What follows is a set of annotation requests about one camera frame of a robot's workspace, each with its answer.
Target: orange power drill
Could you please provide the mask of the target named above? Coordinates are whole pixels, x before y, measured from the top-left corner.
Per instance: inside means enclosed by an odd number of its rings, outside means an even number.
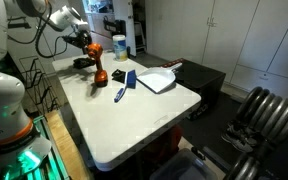
[[[107,85],[107,73],[103,70],[101,63],[101,55],[103,53],[103,48],[100,44],[92,43],[87,46],[88,56],[91,61],[95,61],[97,71],[95,73],[95,84],[97,87],[105,87]]]

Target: black box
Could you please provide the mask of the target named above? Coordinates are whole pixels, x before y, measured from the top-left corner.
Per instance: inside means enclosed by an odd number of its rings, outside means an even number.
[[[225,73],[185,59],[178,59],[166,63],[162,65],[162,67],[170,67],[179,62],[183,65],[176,69],[175,81],[202,97],[200,107],[188,117],[194,120],[197,116],[216,104],[225,79]]]

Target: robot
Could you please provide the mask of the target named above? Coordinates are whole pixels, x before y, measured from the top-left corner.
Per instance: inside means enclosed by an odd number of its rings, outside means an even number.
[[[50,5],[49,1],[51,0],[0,0],[0,60],[7,53],[7,15],[42,17]],[[76,14],[78,15],[73,8],[65,6],[46,19],[49,19],[48,24],[53,29],[61,31],[72,24],[83,24]],[[103,49],[99,44],[91,44],[85,31],[83,34],[76,39],[67,37],[66,40],[84,48],[83,52],[89,55],[87,60],[91,65],[96,64],[98,69],[96,84],[104,87],[107,85],[107,73],[100,62]],[[18,179],[32,172],[41,164],[52,146],[34,127],[33,120],[25,114],[21,105],[24,93],[25,88],[20,80],[0,73],[0,179]]]

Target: white table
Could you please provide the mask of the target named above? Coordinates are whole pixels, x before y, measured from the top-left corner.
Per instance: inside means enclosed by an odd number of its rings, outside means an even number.
[[[147,68],[130,59],[114,61],[113,53],[105,53],[101,60],[109,77],[108,85],[96,88],[92,85],[96,67],[73,69],[76,58],[54,61],[53,66],[95,164],[102,171],[122,163],[199,106],[201,97],[179,84],[154,94],[138,81],[136,89],[128,88],[122,99],[114,103],[124,84],[111,80],[111,74],[116,69],[135,69],[138,75]]]

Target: dustpan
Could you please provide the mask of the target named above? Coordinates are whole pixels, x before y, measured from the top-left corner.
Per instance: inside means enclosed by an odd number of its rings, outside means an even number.
[[[151,89],[154,93],[159,93],[169,87],[175,81],[174,69],[182,66],[177,63],[168,68],[153,67],[137,76],[137,80]]]

